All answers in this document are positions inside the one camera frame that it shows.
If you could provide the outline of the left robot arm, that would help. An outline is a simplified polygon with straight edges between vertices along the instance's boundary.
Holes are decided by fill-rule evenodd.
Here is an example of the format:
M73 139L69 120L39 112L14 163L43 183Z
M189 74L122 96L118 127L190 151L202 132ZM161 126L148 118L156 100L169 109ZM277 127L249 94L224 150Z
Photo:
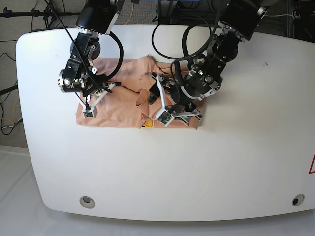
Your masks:
M182 37L183 56L173 57L170 66L174 84L167 89L175 104L186 106L215 94L222 84L221 73L238 54L238 44L249 41L271 3L266 0L232 0L224 12L217 11L214 27L205 44L189 55L189 25Z

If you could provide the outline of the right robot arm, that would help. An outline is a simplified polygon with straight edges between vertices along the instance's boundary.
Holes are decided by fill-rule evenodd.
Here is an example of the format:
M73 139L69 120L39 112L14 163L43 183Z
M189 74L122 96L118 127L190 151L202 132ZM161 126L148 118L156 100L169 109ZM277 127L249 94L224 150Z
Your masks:
M76 26L83 31L72 39L70 57L61 70L58 85L62 92L80 93L83 97L98 91L111 92L108 81L120 70L124 50L118 37L111 31L116 22L123 0L87 0L79 14ZM110 36L119 47L120 55L116 68L109 74L94 74L93 61L100 54L99 35Z

